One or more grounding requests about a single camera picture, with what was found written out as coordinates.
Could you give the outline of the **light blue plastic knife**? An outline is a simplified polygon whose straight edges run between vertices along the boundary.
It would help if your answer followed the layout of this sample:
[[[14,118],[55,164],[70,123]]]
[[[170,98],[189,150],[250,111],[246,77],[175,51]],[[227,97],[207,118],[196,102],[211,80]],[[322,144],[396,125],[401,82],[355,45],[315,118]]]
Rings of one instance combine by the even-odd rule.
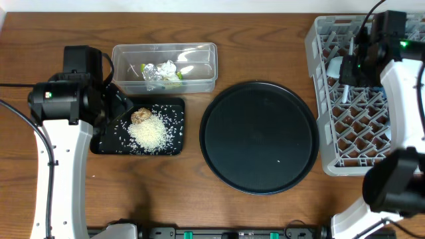
[[[349,45],[349,55],[353,54],[353,50],[354,50],[354,38],[352,37],[350,40],[350,45]],[[347,102],[348,94],[349,94],[349,85],[344,85],[343,97],[341,100],[343,104]]]

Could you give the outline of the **light blue bowl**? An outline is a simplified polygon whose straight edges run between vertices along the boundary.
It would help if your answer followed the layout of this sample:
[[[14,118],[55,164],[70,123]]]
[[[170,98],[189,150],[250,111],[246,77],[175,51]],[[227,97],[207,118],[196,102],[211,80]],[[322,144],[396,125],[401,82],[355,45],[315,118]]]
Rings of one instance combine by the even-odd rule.
[[[326,70],[326,75],[330,78],[339,79],[340,69],[342,65],[343,57],[337,56],[330,60],[329,65]]]

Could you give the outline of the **brown mushroom food scrap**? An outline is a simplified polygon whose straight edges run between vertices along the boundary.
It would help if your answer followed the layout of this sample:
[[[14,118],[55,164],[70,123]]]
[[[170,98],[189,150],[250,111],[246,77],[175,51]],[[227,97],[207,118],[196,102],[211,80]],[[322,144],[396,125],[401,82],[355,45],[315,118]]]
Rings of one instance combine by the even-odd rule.
[[[138,111],[132,113],[131,122],[133,124],[140,124],[151,117],[152,113],[147,108],[140,108]]]

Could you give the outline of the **yellow snack wrapper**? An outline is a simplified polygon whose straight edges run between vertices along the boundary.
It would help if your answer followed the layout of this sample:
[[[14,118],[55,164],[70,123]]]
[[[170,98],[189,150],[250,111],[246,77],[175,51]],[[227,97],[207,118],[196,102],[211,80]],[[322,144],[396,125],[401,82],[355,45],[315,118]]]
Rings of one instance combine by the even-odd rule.
[[[177,74],[180,77],[180,80],[163,80],[162,77],[158,74],[157,64],[142,64],[141,74],[143,76],[143,79],[146,81],[148,91],[170,90],[172,88],[178,88],[183,84],[183,75],[178,71]]]

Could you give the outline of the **white tissue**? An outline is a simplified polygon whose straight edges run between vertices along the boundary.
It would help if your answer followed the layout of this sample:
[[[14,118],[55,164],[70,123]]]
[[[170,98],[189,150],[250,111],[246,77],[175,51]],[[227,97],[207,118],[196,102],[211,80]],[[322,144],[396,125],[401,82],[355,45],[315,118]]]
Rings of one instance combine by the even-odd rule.
[[[177,67],[171,60],[158,64],[157,71],[163,80],[180,80],[180,77],[177,74]]]

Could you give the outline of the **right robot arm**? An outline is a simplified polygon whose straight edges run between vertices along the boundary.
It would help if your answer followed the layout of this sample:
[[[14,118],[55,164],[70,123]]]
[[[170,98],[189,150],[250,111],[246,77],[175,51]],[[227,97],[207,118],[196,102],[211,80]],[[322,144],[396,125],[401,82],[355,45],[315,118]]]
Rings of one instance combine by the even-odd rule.
[[[364,33],[351,72],[387,95],[391,152],[363,179],[361,197],[331,218],[330,238],[365,238],[424,213],[424,43],[402,31]]]

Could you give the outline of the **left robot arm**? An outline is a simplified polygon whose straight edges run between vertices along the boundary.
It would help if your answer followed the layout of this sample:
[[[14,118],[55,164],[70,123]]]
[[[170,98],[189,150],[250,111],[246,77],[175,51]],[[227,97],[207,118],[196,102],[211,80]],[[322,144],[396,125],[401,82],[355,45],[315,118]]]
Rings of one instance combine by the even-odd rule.
[[[31,238],[88,238],[86,162],[93,134],[133,106],[114,84],[50,80],[29,94],[38,153]]]

